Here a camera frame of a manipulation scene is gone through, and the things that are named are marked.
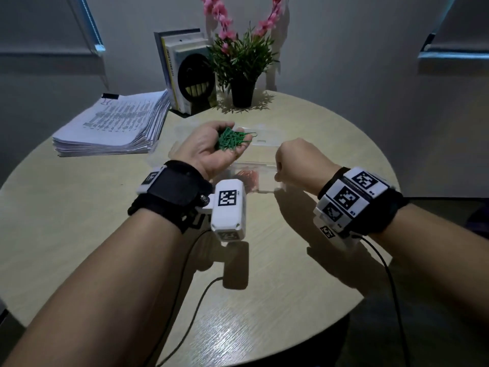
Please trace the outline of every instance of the person's right arm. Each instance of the person's right arm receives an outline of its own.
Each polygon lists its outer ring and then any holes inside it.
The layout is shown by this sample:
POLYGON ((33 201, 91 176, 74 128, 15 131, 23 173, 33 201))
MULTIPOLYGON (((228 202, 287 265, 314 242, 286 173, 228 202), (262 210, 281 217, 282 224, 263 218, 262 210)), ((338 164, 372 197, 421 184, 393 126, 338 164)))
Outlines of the person's right arm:
MULTIPOLYGON (((276 160, 277 181, 315 196, 341 167, 303 139, 284 142, 276 160)), ((488 240, 412 204, 371 237, 489 323, 488 240)))

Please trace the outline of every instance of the black flower pot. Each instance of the black flower pot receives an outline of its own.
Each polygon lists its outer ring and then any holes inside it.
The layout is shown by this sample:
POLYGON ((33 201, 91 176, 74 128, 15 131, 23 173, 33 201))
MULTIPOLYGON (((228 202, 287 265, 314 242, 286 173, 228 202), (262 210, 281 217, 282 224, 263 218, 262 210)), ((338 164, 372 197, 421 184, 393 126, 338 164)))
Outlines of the black flower pot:
POLYGON ((233 93, 233 105, 236 108, 251 107, 253 91, 255 90, 256 81, 250 82, 245 80, 231 81, 231 92, 233 93))

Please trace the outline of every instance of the round wooden table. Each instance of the round wooden table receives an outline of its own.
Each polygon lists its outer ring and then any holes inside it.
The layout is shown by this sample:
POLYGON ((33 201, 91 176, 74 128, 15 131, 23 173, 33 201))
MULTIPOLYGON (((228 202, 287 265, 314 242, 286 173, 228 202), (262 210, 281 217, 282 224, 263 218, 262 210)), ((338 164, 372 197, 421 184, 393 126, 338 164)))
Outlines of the round wooden table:
MULTIPOLYGON (((280 129, 286 139, 302 137, 334 162, 363 166, 398 186, 386 157, 367 135, 308 101, 256 91, 249 110, 234 110, 224 100, 193 118, 224 119, 280 129)), ((160 151, 170 149, 181 121, 168 113, 160 151)), ((51 139, 16 167, 0 190, 0 297, 20 322, 27 326, 126 219, 149 170, 146 154, 59 158, 51 139)), ((351 253, 332 247, 312 225, 315 199, 306 193, 252 193, 247 204, 247 244, 239 250, 218 245, 212 249, 214 263, 194 273, 160 360, 184 336, 206 286, 224 279, 208 289, 184 343, 166 365, 230 365, 285 350, 348 314, 374 286, 372 273, 382 273, 369 247, 358 245, 351 253), (226 269, 240 260, 238 272, 226 269)), ((377 248, 389 263, 390 256, 377 248)))

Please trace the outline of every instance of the person's left arm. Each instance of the person's left arm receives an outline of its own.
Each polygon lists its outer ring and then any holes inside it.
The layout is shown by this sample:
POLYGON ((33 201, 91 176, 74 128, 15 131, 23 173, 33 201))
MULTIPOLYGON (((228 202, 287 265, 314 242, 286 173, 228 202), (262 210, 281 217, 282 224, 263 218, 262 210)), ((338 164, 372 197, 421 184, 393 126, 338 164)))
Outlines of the person's left arm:
MULTIPOLYGON (((215 151, 218 131, 226 126, 234 123, 200 126, 173 158, 195 167, 206 180, 216 176, 248 145, 215 151)), ((181 235, 162 216, 139 209, 56 290, 4 367, 125 364, 127 351, 158 294, 167 293, 168 302, 176 295, 178 278, 170 276, 169 270, 175 265, 181 268, 191 249, 190 244, 182 243, 181 235)), ((170 307, 167 309, 165 321, 170 316, 170 307)))

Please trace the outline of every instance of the roller blind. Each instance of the roller blind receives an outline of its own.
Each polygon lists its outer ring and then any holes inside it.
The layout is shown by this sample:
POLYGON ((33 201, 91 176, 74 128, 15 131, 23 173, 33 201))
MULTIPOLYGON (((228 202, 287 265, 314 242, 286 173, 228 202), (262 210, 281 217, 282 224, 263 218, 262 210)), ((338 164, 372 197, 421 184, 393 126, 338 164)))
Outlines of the roller blind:
POLYGON ((104 50, 86 0, 0 2, 0 55, 92 55, 104 50))
POLYGON ((489 53, 489 0, 455 0, 427 50, 489 53))

